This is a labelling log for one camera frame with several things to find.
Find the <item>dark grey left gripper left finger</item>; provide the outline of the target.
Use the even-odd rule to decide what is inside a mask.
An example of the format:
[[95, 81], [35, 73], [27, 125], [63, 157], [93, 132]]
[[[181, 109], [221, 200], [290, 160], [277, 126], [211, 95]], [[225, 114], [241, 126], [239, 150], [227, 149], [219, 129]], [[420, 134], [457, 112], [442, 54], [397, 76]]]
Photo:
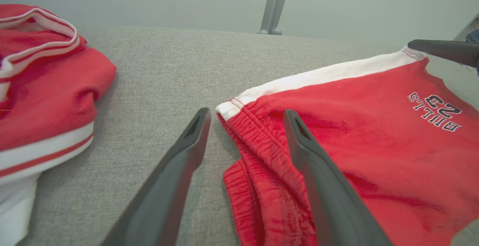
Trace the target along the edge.
[[202, 164], [211, 110], [201, 108], [110, 229], [103, 246], [174, 246], [194, 171]]

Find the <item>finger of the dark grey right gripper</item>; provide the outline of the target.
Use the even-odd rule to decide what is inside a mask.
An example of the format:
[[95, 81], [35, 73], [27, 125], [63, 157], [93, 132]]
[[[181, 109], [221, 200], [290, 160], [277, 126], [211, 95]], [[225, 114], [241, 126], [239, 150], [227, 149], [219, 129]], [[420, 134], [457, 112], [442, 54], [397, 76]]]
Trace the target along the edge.
[[469, 67], [479, 65], [479, 44], [454, 40], [412, 40], [408, 48]]

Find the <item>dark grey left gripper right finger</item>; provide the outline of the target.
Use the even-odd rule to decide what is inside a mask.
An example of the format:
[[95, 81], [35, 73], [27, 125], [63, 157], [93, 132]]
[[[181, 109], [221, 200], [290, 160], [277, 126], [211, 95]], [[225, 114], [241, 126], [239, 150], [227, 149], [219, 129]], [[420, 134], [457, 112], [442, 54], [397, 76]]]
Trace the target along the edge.
[[342, 171], [294, 110], [284, 112], [292, 162], [303, 175], [320, 246], [391, 246]]

